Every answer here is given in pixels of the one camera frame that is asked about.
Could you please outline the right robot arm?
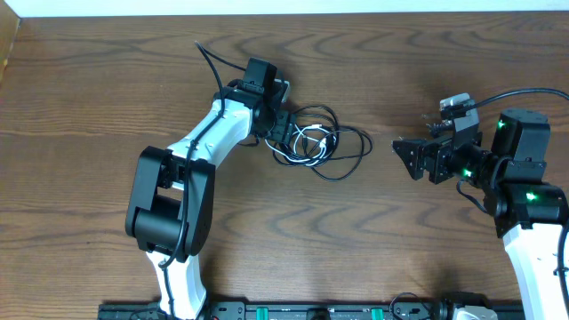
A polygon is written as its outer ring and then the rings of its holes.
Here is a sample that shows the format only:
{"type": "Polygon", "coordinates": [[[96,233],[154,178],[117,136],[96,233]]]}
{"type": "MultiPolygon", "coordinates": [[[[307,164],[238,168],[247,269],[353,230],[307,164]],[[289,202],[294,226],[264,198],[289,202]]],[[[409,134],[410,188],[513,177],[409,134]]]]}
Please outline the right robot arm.
{"type": "Polygon", "coordinates": [[[433,140],[395,140],[394,152],[414,180],[452,177],[484,193],[477,207],[490,215],[515,269],[525,317],[568,317],[568,200],[543,177],[548,118],[510,108],[501,112],[493,144],[481,147],[475,125],[433,140]]]}

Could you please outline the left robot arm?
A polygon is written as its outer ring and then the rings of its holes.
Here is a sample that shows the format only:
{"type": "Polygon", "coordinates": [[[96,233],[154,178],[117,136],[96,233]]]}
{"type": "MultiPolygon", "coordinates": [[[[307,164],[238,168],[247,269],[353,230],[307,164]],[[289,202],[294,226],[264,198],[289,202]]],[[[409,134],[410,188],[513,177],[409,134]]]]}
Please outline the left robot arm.
{"type": "Polygon", "coordinates": [[[140,153],[124,228],[155,268],[162,294],[158,318],[199,317],[207,293],[198,254],[212,225],[216,171],[250,135],[291,140],[295,117],[281,109],[289,91],[276,66],[251,58],[243,77],[220,87],[188,135],[140,153]]]}

